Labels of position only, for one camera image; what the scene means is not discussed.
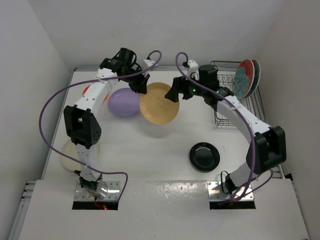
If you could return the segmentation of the purple plate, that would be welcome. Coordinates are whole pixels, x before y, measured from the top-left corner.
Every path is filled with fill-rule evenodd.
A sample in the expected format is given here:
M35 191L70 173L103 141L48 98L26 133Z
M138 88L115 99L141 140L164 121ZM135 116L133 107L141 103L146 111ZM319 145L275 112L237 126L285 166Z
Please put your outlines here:
M140 111L140 95L130 88L120 88L108 98L108 108L117 117L131 117Z

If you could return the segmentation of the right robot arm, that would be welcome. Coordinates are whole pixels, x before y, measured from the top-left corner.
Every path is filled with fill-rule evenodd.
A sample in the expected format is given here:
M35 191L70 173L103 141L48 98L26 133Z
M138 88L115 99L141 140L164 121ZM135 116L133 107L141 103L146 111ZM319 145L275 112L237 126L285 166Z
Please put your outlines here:
M240 103L229 88L222 87L215 66L202 65L197 73L197 79L191 77L192 72L173 78L165 98L177 103L180 94L184 100L193 96L202 97L207 105L230 120L246 138L249 149L245 163L229 173L222 185L228 194L232 194L286 161L286 134L280 126L272 127L258 119Z

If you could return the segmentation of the red teal floral plate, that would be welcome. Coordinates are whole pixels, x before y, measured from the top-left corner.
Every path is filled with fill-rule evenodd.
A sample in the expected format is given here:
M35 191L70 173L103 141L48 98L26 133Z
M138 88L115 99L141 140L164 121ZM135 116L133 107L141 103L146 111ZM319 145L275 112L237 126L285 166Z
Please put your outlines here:
M259 82L260 82L260 78L261 78L261 66L260 63L255 60L252 59L252 63L254 66L254 79L253 79L253 83L252 86L248 92L248 94L245 96L246 98L249 98L258 88Z
M243 60L234 75L232 91L238 99L247 96L255 79L255 67L250 59Z

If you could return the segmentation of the orange plate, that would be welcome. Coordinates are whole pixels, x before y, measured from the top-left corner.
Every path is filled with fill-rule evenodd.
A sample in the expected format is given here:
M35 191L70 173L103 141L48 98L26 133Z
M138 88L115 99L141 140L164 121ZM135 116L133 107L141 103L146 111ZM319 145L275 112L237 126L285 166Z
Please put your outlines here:
M90 86L91 86L91 85L88 85L88 86L85 87L85 89L84 89L83 92L82 92L82 96L85 95L85 93L87 92L87 90L89 89ZM105 96L103 102L105 102L105 101L108 99L108 97L109 97L109 94L107 94L107 95Z

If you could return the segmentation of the black plate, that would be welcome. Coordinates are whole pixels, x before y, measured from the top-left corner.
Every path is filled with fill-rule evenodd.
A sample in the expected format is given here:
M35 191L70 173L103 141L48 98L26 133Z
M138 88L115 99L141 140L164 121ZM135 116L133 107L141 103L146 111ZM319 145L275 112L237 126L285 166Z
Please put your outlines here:
M208 142L199 142L189 151L191 165L202 173L209 173L216 169L220 163L220 159L218 149Z

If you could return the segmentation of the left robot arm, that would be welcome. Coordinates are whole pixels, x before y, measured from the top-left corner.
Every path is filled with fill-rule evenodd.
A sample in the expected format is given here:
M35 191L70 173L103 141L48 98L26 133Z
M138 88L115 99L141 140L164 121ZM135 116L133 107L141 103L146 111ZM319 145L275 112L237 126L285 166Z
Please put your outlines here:
M137 55L130 49L121 48L112 58L105 58L100 64L96 82L92 83L85 94L73 105L64 108L63 116L66 133L75 144L79 160L83 162L77 171L81 187L89 193L98 195L102 174L99 166L97 143L102 129L97 114L111 89L120 81L128 83L130 89L138 94L147 93L149 73L143 73L136 65Z

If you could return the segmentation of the yellow plate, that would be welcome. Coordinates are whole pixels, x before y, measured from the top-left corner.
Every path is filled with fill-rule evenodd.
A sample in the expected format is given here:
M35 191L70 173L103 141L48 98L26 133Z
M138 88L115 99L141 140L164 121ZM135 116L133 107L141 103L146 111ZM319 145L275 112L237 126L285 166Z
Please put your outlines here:
M139 108L142 115L152 124L166 125L178 114L179 102L165 98L171 87L163 82L153 82L147 85L147 94L139 99Z

